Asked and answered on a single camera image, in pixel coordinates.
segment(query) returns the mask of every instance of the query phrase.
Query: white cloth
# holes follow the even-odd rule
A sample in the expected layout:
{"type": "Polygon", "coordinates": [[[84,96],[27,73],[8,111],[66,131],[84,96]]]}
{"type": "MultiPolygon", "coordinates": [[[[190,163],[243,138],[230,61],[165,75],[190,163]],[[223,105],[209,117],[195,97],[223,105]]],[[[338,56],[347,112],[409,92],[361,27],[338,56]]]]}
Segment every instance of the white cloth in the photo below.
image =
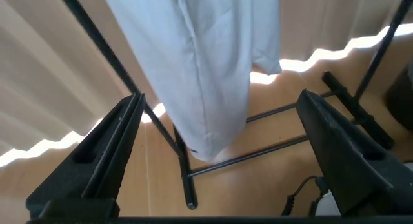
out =
{"type": "Polygon", "coordinates": [[[107,2],[188,148],[211,160],[245,126],[252,63],[281,72],[278,0],[107,2]]]}

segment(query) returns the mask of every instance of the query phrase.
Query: black cable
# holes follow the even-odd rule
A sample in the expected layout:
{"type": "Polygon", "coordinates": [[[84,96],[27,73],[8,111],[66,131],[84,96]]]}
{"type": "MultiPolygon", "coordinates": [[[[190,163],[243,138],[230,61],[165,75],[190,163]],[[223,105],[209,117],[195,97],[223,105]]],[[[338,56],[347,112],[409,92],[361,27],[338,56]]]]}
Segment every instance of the black cable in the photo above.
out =
{"type": "Polygon", "coordinates": [[[307,178],[305,178],[305,180],[300,184],[300,186],[298,187],[298,189],[295,191],[295,193],[288,195],[287,196],[287,201],[285,202],[285,206],[284,206],[284,210],[281,213],[282,216],[286,216],[286,215],[290,215],[292,208],[294,207],[294,200],[297,196],[297,194],[299,193],[299,191],[301,191],[301,189],[304,187],[304,185],[310,180],[310,179],[316,179],[317,176],[309,176],[307,178]]]}

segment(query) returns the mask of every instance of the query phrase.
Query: black metal rack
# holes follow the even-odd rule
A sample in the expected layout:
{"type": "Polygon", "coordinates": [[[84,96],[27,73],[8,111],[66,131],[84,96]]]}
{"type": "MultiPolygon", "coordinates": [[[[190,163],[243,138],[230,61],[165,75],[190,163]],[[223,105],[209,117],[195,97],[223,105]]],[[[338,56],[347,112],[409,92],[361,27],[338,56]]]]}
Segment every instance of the black metal rack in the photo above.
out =
{"type": "MultiPolygon", "coordinates": [[[[135,83],[132,81],[128,73],[126,72],[125,68],[118,60],[112,49],[109,47],[108,43],[105,41],[104,37],[101,35],[100,31],[97,29],[93,21],[90,19],[84,8],[81,6],[78,0],[63,0],[67,7],[72,11],[76,19],[79,21],[81,26],[85,29],[87,34],[96,44],[98,49],[102,52],[102,54],[106,57],[107,61],[111,64],[114,68],[116,73],[128,87],[128,89],[133,94],[141,95],[140,91],[136,87],[135,83]]],[[[388,46],[390,45],[394,33],[397,27],[402,22],[403,18],[406,16],[408,12],[412,0],[402,0],[399,8],[396,11],[395,16],[390,24],[390,28],[386,34],[386,36],[381,41],[378,51],[372,58],[370,65],[368,67],[367,73],[365,74],[363,80],[361,81],[358,89],[356,91],[355,96],[351,96],[347,89],[330,73],[325,72],[323,75],[322,80],[327,86],[330,88],[330,92],[322,94],[321,97],[326,98],[330,96],[337,96],[339,100],[345,105],[345,107],[350,111],[350,113],[354,116],[354,124],[360,124],[366,132],[374,139],[377,143],[379,143],[385,149],[391,149],[394,145],[393,139],[376,123],[374,118],[369,115],[364,108],[359,104],[360,97],[363,95],[367,85],[369,84],[374,72],[376,71],[380,61],[383,59],[385,52],[387,51],[388,46]]],[[[274,114],[278,114],[280,112],[290,110],[295,108],[296,104],[292,103],[289,105],[285,105],[283,107],[279,107],[268,112],[264,112],[262,114],[258,114],[252,117],[247,118],[247,123],[251,121],[256,121],[258,119],[268,117],[274,114]]],[[[217,163],[214,165],[209,165],[207,167],[202,168],[195,168],[191,169],[190,163],[188,160],[188,154],[186,151],[186,145],[181,139],[178,131],[174,129],[174,134],[176,141],[173,140],[171,135],[168,133],[166,128],[160,122],[160,120],[156,117],[153,113],[152,109],[145,104],[145,112],[150,116],[152,122],[157,127],[157,129],[162,133],[163,137],[166,139],[168,144],[172,147],[175,153],[178,156],[179,164],[181,167],[181,177],[183,182],[183,188],[185,192],[185,200],[188,208],[195,209],[197,207],[197,196],[195,192],[194,186],[194,176],[198,176],[200,174],[204,174],[207,172],[211,172],[213,170],[217,170],[229,165],[233,165],[235,163],[242,162],[247,159],[251,159],[257,156],[261,156],[263,154],[267,154],[269,152],[273,152],[275,150],[279,150],[285,147],[289,147],[304,141],[307,141],[308,138],[306,136],[297,137],[291,139],[289,141],[278,143],[272,145],[270,147],[257,150],[255,152],[248,153],[243,156],[236,157],[234,159],[229,159],[221,163],[217,163]]]]}

